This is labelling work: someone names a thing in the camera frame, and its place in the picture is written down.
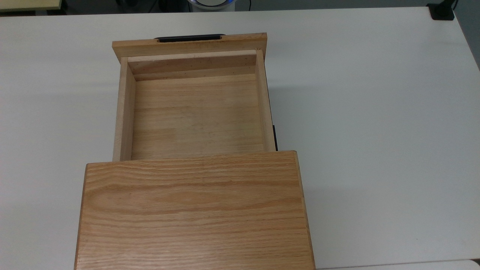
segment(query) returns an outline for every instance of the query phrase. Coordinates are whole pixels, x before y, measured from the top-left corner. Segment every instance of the black bracket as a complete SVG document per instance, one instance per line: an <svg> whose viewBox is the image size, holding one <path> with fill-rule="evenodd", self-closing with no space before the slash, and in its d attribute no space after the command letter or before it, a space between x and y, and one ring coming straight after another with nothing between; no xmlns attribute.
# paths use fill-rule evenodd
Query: black bracket
<svg viewBox="0 0 480 270"><path fill-rule="evenodd" d="M278 151L278 144L276 144L275 125L273 125L273 138L274 138L274 140L275 140L275 151Z"/></svg>
<svg viewBox="0 0 480 270"><path fill-rule="evenodd" d="M455 18L452 10L454 2L455 0L445 0L440 4L427 4L432 19L436 21L453 21Z"/></svg>
<svg viewBox="0 0 480 270"><path fill-rule="evenodd" d="M222 39L225 34L211 35L194 35L194 36L177 36L177 37L156 37L158 42L179 42L179 41L198 41L198 40L215 40Z"/></svg>

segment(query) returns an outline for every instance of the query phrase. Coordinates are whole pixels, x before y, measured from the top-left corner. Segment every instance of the open drawer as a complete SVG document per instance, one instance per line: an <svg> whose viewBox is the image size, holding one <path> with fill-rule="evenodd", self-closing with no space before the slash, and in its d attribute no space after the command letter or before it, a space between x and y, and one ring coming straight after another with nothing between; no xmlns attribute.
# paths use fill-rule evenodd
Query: open drawer
<svg viewBox="0 0 480 270"><path fill-rule="evenodd" d="M113 161L275 151L266 34L116 41Z"/></svg>

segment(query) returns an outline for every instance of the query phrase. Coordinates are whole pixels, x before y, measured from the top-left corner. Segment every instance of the black object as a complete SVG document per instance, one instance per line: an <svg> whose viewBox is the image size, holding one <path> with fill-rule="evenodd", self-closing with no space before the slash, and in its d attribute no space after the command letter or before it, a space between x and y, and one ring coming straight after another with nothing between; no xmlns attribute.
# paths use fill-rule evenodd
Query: black object
<svg viewBox="0 0 480 270"><path fill-rule="evenodd" d="M67 0L61 0L60 9L47 10L47 15L67 15L68 3Z"/></svg>
<svg viewBox="0 0 480 270"><path fill-rule="evenodd" d="M278 151L278 145L276 144L276 133L275 133L275 125L273 127L273 139L275 139L275 151Z"/></svg>
<svg viewBox="0 0 480 270"><path fill-rule="evenodd" d="M155 0L155 2L153 2L153 5L150 7L150 9L148 10L147 13L151 13L151 12L152 12L153 7L155 7L156 2L157 2L157 0Z"/></svg>
<svg viewBox="0 0 480 270"><path fill-rule="evenodd" d="M427 4L432 19L436 21L453 21L455 18L452 9L454 2L455 0L444 0L440 4Z"/></svg>
<svg viewBox="0 0 480 270"><path fill-rule="evenodd" d="M127 6L129 7L134 7L138 4L138 0L125 0L125 3L127 4Z"/></svg>
<svg viewBox="0 0 480 270"><path fill-rule="evenodd" d="M167 0L158 0L158 8L163 13L168 13L168 1Z"/></svg>
<svg viewBox="0 0 480 270"><path fill-rule="evenodd" d="M194 36L177 36L177 37L156 37L158 42L179 42L179 41L198 41L198 40L215 40L222 39L225 34L212 35L194 35Z"/></svg>

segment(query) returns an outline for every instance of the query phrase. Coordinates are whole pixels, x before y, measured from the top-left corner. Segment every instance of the wooden box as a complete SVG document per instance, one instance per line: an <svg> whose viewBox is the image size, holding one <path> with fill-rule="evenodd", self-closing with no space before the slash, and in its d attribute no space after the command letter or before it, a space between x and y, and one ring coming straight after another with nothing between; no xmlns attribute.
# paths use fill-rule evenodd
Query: wooden box
<svg viewBox="0 0 480 270"><path fill-rule="evenodd" d="M76 270L314 270L294 151L88 164Z"/></svg>
<svg viewBox="0 0 480 270"><path fill-rule="evenodd" d="M120 87L113 161L275 151L266 33L115 41Z"/></svg>

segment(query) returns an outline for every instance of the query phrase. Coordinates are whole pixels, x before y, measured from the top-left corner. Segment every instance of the table surface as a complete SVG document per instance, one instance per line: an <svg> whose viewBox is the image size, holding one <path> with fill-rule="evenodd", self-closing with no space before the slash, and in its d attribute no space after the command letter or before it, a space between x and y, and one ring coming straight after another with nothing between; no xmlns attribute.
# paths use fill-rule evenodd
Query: table surface
<svg viewBox="0 0 480 270"><path fill-rule="evenodd" d="M113 40L267 32L280 150L317 268L480 257L480 73L427 8L0 18L0 268L73 267L85 164L110 161Z"/></svg>
<svg viewBox="0 0 480 270"><path fill-rule="evenodd" d="M480 270L480 266L471 260L458 260L333 268L325 270Z"/></svg>

